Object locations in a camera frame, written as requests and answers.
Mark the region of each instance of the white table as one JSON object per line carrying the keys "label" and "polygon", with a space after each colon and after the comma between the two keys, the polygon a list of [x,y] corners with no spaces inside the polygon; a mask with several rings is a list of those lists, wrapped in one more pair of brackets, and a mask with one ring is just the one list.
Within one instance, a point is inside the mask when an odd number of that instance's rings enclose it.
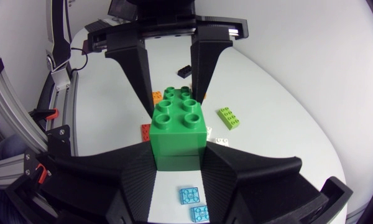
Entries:
{"label": "white table", "polygon": [[[72,47],[82,48],[87,31],[77,33]],[[191,84],[177,71],[190,64],[189,37],[147,40],[152,91]],[[83,66],[85,56],[74,50],[72,67]],[[79,71],[76,98],[78,155],[88,156],[140,143],[140,126],[151,122],[120,65],[104,53],[88,54],[87,66]],[[216,114],[229,107],[241,121],[229,131]],[[328,177],[345,183],[343,168],[328,138],[301,104],[258,65],[233,48],[220,56],[202,104],[211,138],[228,138],[229,146],[267,157],[302,159],[300,171],[320,190]],[[200,171],[157,172],[149,221],[192,223],[189,208],[180,205],[178,191],[198,187],[201,203],[206,199]],[[345,223],[346,206],[331,223]]]}

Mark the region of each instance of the white lego brick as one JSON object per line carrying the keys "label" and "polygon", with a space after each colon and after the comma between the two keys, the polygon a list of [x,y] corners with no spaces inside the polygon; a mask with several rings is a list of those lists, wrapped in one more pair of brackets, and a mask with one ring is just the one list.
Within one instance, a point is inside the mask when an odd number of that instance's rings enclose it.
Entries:
{"label": "white lego brick", "polygon": [[216,138],[215,143],[220,144],[222,146],[229,147],[228,139]]}
{"label": "white lego brick", "polygon": [[207,141],[210,141],[211,130],[213,130],[213,128],[206,126],[206,130],[207,130]]}

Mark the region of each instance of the white wall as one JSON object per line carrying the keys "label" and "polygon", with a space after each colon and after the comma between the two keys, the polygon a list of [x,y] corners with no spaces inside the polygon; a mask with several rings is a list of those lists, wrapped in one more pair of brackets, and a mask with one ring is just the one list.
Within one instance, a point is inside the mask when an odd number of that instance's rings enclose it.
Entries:
{"label": "white wall", "polygon": [[365,0],[196,0],[197,14],[247,19],[240,52],[278,80],[329,137],[354,194],[373,194],[373,15]]}
{"label": "white wall", "polygon": [[[0,56],[17,96],[27,111],[37,106],[46,67],[45,1],[0,0]],[[1,132],[13,130],[0,115]]]}

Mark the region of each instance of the green lego brick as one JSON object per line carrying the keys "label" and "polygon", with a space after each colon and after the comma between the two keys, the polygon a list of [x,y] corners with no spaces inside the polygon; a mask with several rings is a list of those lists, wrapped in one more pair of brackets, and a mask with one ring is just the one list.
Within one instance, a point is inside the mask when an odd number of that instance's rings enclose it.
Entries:
{"label": "green lego brick", "polygon": [[187,86],[168,87],[155,106],[149,138],[155,156],[198,156],[206,148],[207,130],[201,105]]}
{"label": "green lego brick", "polygon": [[158,171],[200,170],[201,156],[155,156]]}
{"label": "green lego brick", "polygon": [[239,126],[240,122],[229,108],[222,108],[217,112],[218,116],[223,120],[229,130]]}

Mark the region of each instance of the blue lego tile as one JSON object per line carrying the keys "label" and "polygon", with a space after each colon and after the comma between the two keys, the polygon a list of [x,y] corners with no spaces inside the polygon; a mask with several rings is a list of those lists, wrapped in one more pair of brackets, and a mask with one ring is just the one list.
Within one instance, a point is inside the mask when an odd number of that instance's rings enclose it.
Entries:
{"label": "blue lego tile", "polygon": [[188,189],[181,189],[181,204],[189,204],[189,203],[198,203],[200,202],[199,198],[199,190],[197,187],[192,187]]}
{"label": "blue lego tile", "polygon": [[193,222],[203,222],[209,220],[209,211],[207,205],[191,208]]}

